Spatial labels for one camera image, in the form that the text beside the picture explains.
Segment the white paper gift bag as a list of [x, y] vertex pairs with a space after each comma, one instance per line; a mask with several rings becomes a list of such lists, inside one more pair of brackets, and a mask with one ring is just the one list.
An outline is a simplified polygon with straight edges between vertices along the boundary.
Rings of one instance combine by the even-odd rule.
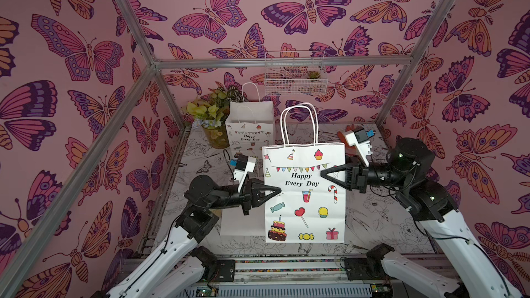
[[240, 208], [222, 211], [221, 236], [265, 236], [265, 216], [263, 208], [253, 208], [244, 215]]

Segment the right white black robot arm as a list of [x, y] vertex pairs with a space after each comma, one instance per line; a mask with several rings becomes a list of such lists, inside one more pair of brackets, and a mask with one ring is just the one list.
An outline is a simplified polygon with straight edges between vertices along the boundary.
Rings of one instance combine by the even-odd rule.
[[387, 244], [366, 253], [361, 267], [378, 279], [390, 277], [426, 297], [524, 297], [522, 289], [508, 278], [500, 262], [470, 231], [455, 199], [427, 173], [435, 155], [419, 139], [401, 139], [387, 153], [385, 163], [351, 157], [346, 164], [321, 172], [335, 187], [365, 193], [368, 187], [387, 188], [389, 194], [411, 215], [413, 223], [429, 240], [435, 241], [458, 274], [453, 280], [410, 261]]

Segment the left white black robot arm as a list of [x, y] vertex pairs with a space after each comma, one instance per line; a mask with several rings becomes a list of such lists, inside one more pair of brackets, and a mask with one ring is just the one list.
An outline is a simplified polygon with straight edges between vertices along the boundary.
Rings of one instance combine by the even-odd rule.
[[184, 196], [188, 203], [173, 221], [163, 242], [123, 281], [94, 297], [173, 297], [205, 275], [217, 274], [218, 258], [202, 240], [214, 229], [215, 210], [241, 208], [245, 215], [281, 193], [259, 179], [246, 177], [243, 188], [219, 186], [208, 175], [199, 175]]

